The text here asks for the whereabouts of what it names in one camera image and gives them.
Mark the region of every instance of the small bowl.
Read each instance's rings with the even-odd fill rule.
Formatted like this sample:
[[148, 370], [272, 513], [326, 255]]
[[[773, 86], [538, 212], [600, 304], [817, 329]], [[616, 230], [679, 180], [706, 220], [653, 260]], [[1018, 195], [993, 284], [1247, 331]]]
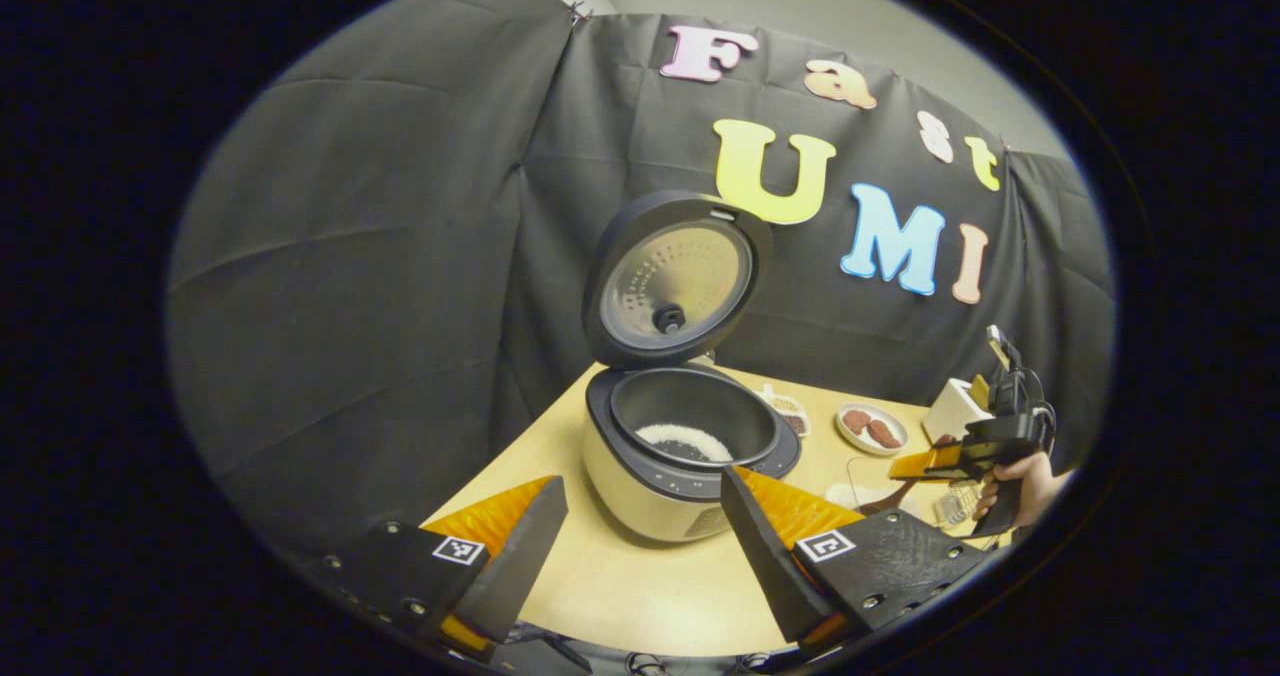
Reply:
[[[883, 421], [884, 425], [888, 426], [888, 433], [893, 434], [893, 438], [897, 439], [901, 446], [897, 448], [884, 448], [876, 443], [876, 439], [872, 438], [867, 429], [863, 429], [861, 434], [850, 431], [849, 426], [845, 425], [845, 414], [855, 410], [865, 412], [872, 417], [872, 420]], [[876, 456], [893, 456], [906, 448], [908, 443], [906, 428], [902, 426], [901, 421], [890, 416], [888, 412], [883, 411], [883, 408], [877, 408], [868, 403], [846, 403], [841, 406], [840, 411], [836, 412], [836, 429], [842, 437], [845, 437], [845, 440], [855, 444], [855, 447], [865, 451], [867, 453], [874, 453]]]

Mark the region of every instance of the letter m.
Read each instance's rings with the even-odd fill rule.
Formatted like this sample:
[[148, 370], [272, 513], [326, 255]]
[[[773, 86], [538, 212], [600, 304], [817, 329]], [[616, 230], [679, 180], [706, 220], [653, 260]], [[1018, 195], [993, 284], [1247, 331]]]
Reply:
[[884, 280], [892, 280], [905, 262], [899, 284], [913, 293], [933, 294], [933, 262], [945, 216], [932, 207], [918, 206], [906, 225], [899, 228], [893, 202], [884, 189], [854, 184], [852, 192], [858, 198], [858, 230], [852, 251], [840, 260], [840, 270], [869, 279], [876, 275], [872, 252], [877, 252]]

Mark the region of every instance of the rice cooker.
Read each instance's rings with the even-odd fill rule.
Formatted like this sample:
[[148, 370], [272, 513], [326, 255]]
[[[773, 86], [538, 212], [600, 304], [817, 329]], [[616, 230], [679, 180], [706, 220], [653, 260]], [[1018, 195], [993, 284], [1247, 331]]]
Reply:
[[731, 376], [689, 360], [741, 318], [773, 239], [722, 198], [652, 193], [604, 229], [590, 262], [582, 328], [607, 369], [586, 385], [582, 461], [600, 501], [650, 539], [728, 529], [726, 465], [781, 479], [800, 458], [795, 430]]

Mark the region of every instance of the uncooked rice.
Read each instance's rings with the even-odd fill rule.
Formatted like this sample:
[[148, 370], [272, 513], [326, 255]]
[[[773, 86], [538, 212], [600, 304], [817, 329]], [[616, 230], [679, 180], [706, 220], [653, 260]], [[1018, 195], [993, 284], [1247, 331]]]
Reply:
[[681, 426], [678, 424], [652, 424], [643, 429], [636, 429], [636, 435], [654, 446], [662, 442], [686, 444], [698, 449], [699, 453], [712, 462], [733, 461], [733, 456], [724, 448], [724, 444], [701, 429]]

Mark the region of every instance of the human hand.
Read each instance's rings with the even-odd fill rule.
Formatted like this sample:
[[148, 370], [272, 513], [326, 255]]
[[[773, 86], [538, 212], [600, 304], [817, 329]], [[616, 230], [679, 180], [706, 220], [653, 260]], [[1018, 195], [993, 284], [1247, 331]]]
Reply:
[[1009, 466], [996, 466], [982, 478], [982, 495], [973, 512], [973, 520], [978, 521], [987, 515], [987, 511], [996, 503], [996, 492], [1000, 484], [996, 481], [1023, 480], [1021, 499], [1018, 504], [1018, 515], [1014, 516], [1014, 529], [1034, 524], [1041, 513], [1048, 507], [1057, 492], [1062, 489], [1069, 474], [1053, 476], [1050, 467], [1048, 456], [1044, 452], [1033, 453], [1021, 461]]

